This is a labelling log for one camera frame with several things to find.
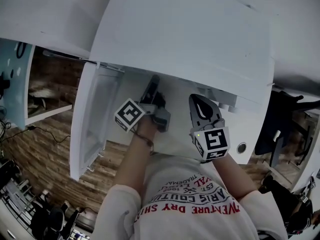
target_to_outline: black cable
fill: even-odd
[[[8,139],[11,139],[11,138],[13,138],[14,136],[17,136],[18,134],[22,134],[22,133],[24,133],[24,132],[26,132],[26,131],[29,131],[29,129],[26,129],[26,130],[20,131],[20,132],[16,133],[16,134],[15,134],[15,135],[13,135],[13,136],[10,136],[10,137],[8,137],[8,138],[5,138],[4,140],[0,141],[0,143],[2,143],[2,142],[4,142],[4,141],[6,141],[6,140],[8,140]]]
[[[20,46],[21,46],[21,45],[22,45],[22,51],[21,51],[21,53],[19,54]],[[25,50],[26,50],[26,46],[27,46],[27,44],[26,44],[25,42],[19,42],[18,47],[17,47],[17,49],[16,49],[16,57],[17,57],[18,59],[20,59],[20,58],[24,55]]]
[[[40,128],[40,127],[37,127],[37,126],[34,126],[34,128],[38,128],[38,129],[40,129],[41,131],[44,131],[44,132],[46,132],[46,133],[48,133],[48,134],[51,134],[51,136],[53,137],[53,139],[54,139],[54,141],[55,141],[56,143],[62,143],[62,142],[64,142],[64,141],[66,140],[66,138],[71,137],[70,135],[68,135],[68,136],[65,136],[63,140],[58,141],[58,140],[56,140],[56,138],[55,138],[55,136],[52,134],[52,132],[50,132],[50,131],[48,131],[48,130],[44,130],[44,129],[42,129],[42,128]]]
[[[1,136],[1,137],[0,137],[0,143],[6,141],[6,140],[8,140],[8,139],[13,138],[14,136],[17,136],[17,135],[19,135],[19,134],[22,134],[22,133],[24,133],[24,132],[26,132],[26,131],[33,131],[34,129],[40,129],[40,130],[42,130],[42,131],[44,131],[44,132],[46,132],[46,133],[51,134],[51,136],[53,137],[54,141],[55,141],[56,143],[58,143],[58,144],[64,142],[64,141],[66,140],[66,138],[71,137],[70,135],[68,135],[68,136],[64,137],[63,140],[58,141],[58,140],[55,138],[55,136],[52,134],[52,132],[50,132],[50,131],[48,131],[48,130],[44,130],[44,129],[40,128],[40,127],[31,125],[31,126],[29,126],[26,130],[20,131],[20,132],[16,133],[15,135],[10,136],[10,137],[7,137],[7,138],[5,138],[5,139],[3,139],[3,140],[2,140],[2,136],[0,135],[0,136]]]
[[[6,130],[11,128],[11,123],[10,122],[4,123],[2,120],[0,120],[0,123],[2,125],[2,131],[0,133],[0,142],[1,142],[3,137],[5,136]]]

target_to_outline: person's hand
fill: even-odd
[[[137,133],[152,140],[158,131],[158,126],[149,115],[143,116],[138,122]]]

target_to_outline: light blue panel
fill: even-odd
[[[25,129],[25,84],[28,61],[32,45],[27,44],[24,54],[17,58],[17,41],[0,38],[0,75],[4,72],[4,79],[10,80],[10,87],[4,90],[0,105],[6,108],[6,118]]]

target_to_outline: cable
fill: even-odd
[[[16,134],[15,134],[15,135],[13,135],[13,136],[10,136],[10,137],[8,137],[8,138],[5,138],[4,140],[0,141],[0,143],[2,143],[2,142],[4,142],[4,141],[6,141],[6,140],[8,140],[8,139],[11,139],[11,138],[13,138],[14,136],[17,136],[18,134],[22,134],[22,133],[24,133],[24,132],[26,132],[26,131],[29,131],[29,129],[26,129],[26,130],[20,131],[20,132],[16,133]]]
[[[58,143],[58,144],[64,142],[68,137],[71,137],[70,135],[68,135],[68,136],[64,137],[63,140],[58,141],[58,140],[55,138],[55,136],[52,134],[52,132],[50,132],[50,131],[48,131],[48,130],[44,130],[44,129],[40,128],[40,127],[31,125],[31,126],[29,126],[26,130],[20,131],[20,132],[16,133],[15,135],[10,136],[10,137],[7,137],[7,138],[5,138],[5,139],[3,139],[3,140],[2,140],[2,137],[0,137],[0,144],[1,144],[2,142],[4,142],[4,141],[8,140],[8,139],[13,138],[14,136],[17,136],[17,135],[19,135],[19,134],[22,134],[22,133],[24,133],[24,132],[26,132],[26,131],[33,131],[34,129],[40,129],[40,130],[42,130],[42,131],[44,131],[44,132],[46,132],[46,133],[51,134],[51,136],[53,137],[54,141],[55,141],[56,143]]]
[[[46,132],[46,133],[48,133],[48,134],[51,134],[51,136],[53,137],[53,139],[54,139],[54,141],[55,141],[56,143],[62,143],[62,142],[64,142],[64,141],[66,140],[66,138],[71,137],[70,135],[68,135],[68,136],[65,136],[63,140],[58,141],[58,140],[56,140],[56,138],[55,138],[55,136],[52,134],[52,132],[50,132],[50,131],[48,131],[48,130],[44,130],[44,129],[42,129],[42,128],[40,128],[40,127],[37,127],[37,126],[34,126],[34,128],[38,128],[38,129],[40,129],[41,131],[44,131],[44,132]]]
[[[0,133],[0,142],[1,142],[3,137],[5,136],[6,130],[11,128],[11,123],[10,122],[4,123],[2,120],[0,120],[0,123],[2,125],[2,131]]]

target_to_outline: floor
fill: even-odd
[[[45,57],[42,49],[36,48],[29,88],[33,92],[37,88],[48,89],[55,92],[55,97],[61,102],[74,105],[83,66],[83,62]],[[37,122],[34,126],[52,132],[59,141],[70,135],[72,116],[73,111],[69,110]],[[14,128],[6,134],[12,136],[19,131]],[[8,139],[1,148],[6,156],[12,157],[19,165],[23,176],[29,179],[34,194],[46,189],[55,204],[68,200],[73,207],[86,207],[94,212],[98,212],[127,149],[126,146],[107,142],[103,157],[98,157],[93,163],[94,172],[86,172],[77,182],[69,177],[70,138],[56,143],[49,133],[35,129]],[[295,163],[297,158],[294,154],[300,148],[301,137],[293,134],[290,144],[283,151],[285,155],[281,156],[279,166],[288,179],[293,180],[299,172],[299,168],[288,164],[288,161]],[[242,165],[257,186],[268,172],[264,165],[259,164],[263,159],[253,154],[249,164]],[[95,213],[88,212],[80,218],[80,226],[92,231],[95,216]]]

